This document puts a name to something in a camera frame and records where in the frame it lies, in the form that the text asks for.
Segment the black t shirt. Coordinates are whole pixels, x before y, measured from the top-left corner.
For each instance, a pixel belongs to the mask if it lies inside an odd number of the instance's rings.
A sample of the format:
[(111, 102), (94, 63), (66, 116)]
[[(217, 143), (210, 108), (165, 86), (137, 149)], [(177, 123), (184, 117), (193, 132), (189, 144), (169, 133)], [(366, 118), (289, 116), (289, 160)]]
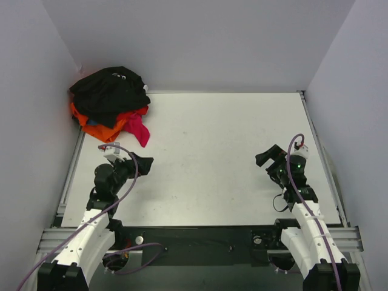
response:
[(77, 111), (110, 129), (119, 114), (150, 104), (142, 78), (126, 67), (107, 67), (73, 84), (73, 104)]

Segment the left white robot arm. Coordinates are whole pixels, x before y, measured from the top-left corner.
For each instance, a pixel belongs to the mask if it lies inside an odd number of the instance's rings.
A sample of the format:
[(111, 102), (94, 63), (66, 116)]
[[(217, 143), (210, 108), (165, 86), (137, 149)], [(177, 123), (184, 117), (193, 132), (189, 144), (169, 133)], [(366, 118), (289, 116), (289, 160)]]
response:
[(122, 222), (113, 217), (118, 208), (118, 192), (127, 180), (147, 175), (154, 159), (134, 153), (130, 159), (119, 154), (108, 154), (106, 159), (108, 163), (94, 171), (94, 186), (78, 228), (68, 241), (61, 243), (53, 261), (39, 267), (38, 290), (88, 290), (106, 252), (124, 245)]

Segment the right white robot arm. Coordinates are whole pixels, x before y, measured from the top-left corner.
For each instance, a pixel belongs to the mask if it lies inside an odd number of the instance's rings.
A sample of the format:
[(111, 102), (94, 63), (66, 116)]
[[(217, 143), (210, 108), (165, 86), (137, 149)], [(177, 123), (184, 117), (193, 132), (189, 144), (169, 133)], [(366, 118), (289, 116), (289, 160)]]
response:
[(273, 161), (266, 172), (280, 186), (280, 195), (295, 217), (295, 226), (273, 230), (270, 240), (292, 255), (303, 276), (303, 290), (358, 290), (360, 270), (338, 248), (324, 222), (318, 197), (307, 183), (304, 169), (308, 156), (304, 144), (295, 144), (292, 153), (273, 145), (255, 156), (259, 167)]

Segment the pink t shirt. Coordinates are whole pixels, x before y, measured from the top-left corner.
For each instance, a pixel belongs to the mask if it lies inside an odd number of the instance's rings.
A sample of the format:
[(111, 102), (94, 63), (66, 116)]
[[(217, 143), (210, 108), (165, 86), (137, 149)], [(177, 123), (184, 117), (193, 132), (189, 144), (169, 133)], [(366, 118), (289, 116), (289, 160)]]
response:
[(132, 134), (143, 148), (150, 139), (150, 132), (142, 123), (142, 117), (140, 115), (131, 115), (122, 129), (123, 131)]

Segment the orange t shirt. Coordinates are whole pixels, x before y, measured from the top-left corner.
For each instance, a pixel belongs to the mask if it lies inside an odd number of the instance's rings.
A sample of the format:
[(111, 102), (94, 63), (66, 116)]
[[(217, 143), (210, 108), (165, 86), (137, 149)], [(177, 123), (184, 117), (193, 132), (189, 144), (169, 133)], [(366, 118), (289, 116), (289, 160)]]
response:
[(87, 116), (80, 114), (73, 103), (70, 104), (70, 109), (72, 111), (73, 117), (75, 118), (75, 121), (78, 122), (78, 124), (82, 127), (82, 130), (85, 133), (93, 136), (94, 138), (102, 142), (110, 143), (115, 141), (115, 139), (121, 132), (124, 132), (122, 128), (131, 115), (140, 115), (141, 117), (143, 117), (147, 114), (149, 107), (145, 106), (139, 110), (135, 110), (132, 112), (120, 113), (116, 118), (116, 124), (113, 126), (112, 129), (102, 124), (98, 124), (92, 121)]

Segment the aluminium frame rail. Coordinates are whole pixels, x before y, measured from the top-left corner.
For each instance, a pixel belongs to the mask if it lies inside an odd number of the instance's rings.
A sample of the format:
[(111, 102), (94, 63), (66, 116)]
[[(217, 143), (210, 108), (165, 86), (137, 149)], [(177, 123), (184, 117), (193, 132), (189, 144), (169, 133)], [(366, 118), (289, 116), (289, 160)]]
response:
[[(73, 227), (44, 229), (38, 245), (38, 252), (49, 253), (75, 230), (76, 228)], [(358, 227), (329, 227), (328, 230), (340, 251), (349, 253), (364, 251)]]

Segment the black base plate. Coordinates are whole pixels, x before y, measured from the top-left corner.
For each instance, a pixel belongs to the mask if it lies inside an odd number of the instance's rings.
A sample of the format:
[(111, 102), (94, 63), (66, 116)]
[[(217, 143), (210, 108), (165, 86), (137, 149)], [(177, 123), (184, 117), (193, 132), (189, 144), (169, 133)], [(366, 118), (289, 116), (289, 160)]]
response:
[(151, 266), (269, 265), (283, 270), (295, 259), (280, 241), (281, 229), (266, 226), (121, 227), (112, 250), (135, 246), (141, 237), (141, 263)]

